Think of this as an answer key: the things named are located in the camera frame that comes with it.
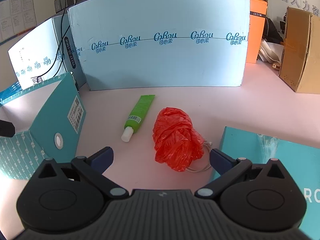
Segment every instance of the patterned teal box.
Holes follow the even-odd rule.
[[[16,134],[0,137],[0,176],[30,179],[45,158],[69,162],[76,154],[85,109],[70,72],[0,102],[0,119]]]
[[[232,158],[245,157],[252,163],[267,163],[270,158],[278,158],[307,201],[300,229],[312,239],[320,239],[320,149],[226,127],[220,150]],[[219,174],[213,172],[211,181],[217,177]]]

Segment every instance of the table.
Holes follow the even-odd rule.
[[[130,142],[121,140],[123,126],[140,95],[156,94],[150,110]],[[246,64],[240,87],[164,87],[89,91],[80,96],[87,111],[76,155],[90,156],[105,146],[114,162],[104,175],[127,190],[185,189],[205,185],[212,170],[175,172],[155,162],[152,129],[159,111],[167,106],[184,110],[194,128],[219,147],[225,126],[275,136],[320,148],[320,95],[294,93],[270,64]],[[192,167],[207,163],[206,153]],[[0,193],[0,229],[12,239],[23,227],[15,210],[26,181],[4,181]]]

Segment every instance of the tube cap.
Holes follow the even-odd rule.
[[[121,136],[121,140],[123,140],[124,142],[130,141],[132,134],[133,134],[133,128],[130,126],[126,127],[124,129],[122,136]]]

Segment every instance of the black jacket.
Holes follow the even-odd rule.
[[[266,17],[266,20],[264,22],[264,28],[263,28],[263,39],[266,39],[267,42],[277,43],[280,44],[280,42],[283,42],[283,39],[279,35],[275,25],[271,21],[270,18]]]

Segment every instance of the black label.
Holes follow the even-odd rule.
[[[258,17],[262,17],[262,18],[265,18],[266,15],[265,14],[262,14],[262,13],[256,13],[256,12],[252,12],[250,11],[250,15],[254,15],[254,16],[258,16]]]
[[[73,69],[75,69],[76,68],[76,62],[75,62],[75,59],[73,58],[72,50],[71,50],[71,47],[70,47],[70,42],[69,42],[69,39],[68,39],[67,36],[64,37],[64,43],[65,43],[66,48],[67,48],[67,52],[68,52],[68,55],[69,55],[71,66],[72,66]]]

